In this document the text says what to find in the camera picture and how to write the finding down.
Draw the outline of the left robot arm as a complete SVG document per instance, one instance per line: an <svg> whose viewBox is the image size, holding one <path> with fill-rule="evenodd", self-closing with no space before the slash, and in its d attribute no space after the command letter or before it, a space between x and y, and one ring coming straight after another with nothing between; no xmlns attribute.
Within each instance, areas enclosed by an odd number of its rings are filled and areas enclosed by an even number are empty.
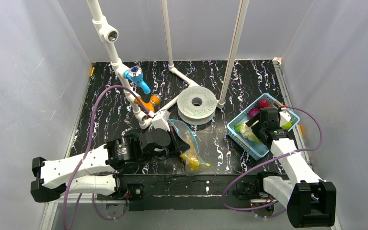
<svg viewBox="0 0 368 230"><path fill-rule="evenodd" d="M157 128L145 133L128 132L87 153L60 160L36 157L32 160L35 180L30 193L37 203L45 203L69 194L101 194L125 198L130 189L121 172L133 164L153 158L179 157L192 148L190 141L179 136L173 127Z"/></svg>

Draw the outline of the yellow banana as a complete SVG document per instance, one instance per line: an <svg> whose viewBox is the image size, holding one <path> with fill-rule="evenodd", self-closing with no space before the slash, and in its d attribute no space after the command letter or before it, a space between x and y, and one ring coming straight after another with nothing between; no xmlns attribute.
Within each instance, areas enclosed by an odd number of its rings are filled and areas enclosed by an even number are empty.
<svg viewBox="0 0 368 230"><path fill-rule="evenodd" d="M192 155L187 156L186 154L181 154L180 158L185 164L185 170L187 173L195 173L199 170L201 164L196 157Z"/></svg>

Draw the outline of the clear zip top bag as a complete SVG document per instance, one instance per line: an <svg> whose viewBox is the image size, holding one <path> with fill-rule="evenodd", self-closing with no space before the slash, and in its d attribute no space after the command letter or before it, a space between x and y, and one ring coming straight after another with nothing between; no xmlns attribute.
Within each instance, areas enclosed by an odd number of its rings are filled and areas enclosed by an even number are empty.
<svg viewBox="0 0 368 230"><path fill-rule="evenodd" d="M188 173L185 170L185 174L186 175L195 175L195 174L205 172L207 170L207 168L209 168L211 165L201 158L200 148L199 148L198 142L197 142L195 136L193 135L193 132L188 127L188 125L183 121L175 120L175 119L168 119L168 124L171 127L173 127L174 130L176 131L176 133L178 134L178 136L186 144L188 144L190 146L190 149L186 150L183 154L186 154L187 156L192 155L192 156L196 157L198 159L198 161L200 162L200 164L201 164L198 171Z"/></svg>

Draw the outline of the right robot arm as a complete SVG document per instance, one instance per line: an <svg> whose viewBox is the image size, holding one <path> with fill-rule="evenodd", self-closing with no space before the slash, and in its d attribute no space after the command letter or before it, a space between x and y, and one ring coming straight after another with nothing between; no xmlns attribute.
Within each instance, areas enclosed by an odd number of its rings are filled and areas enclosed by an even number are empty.
<svg viewBox="0 0 368 230"><path fill-rule="evenodd" d="M262 176L260 187L274 197L286 210L294 228L331 227L335 224L336 187L320 178L296 147L292 132L282 129L280 112L287 110L266 107L246 125L262 143L270 147L288 180L277 175Z"/></svg>

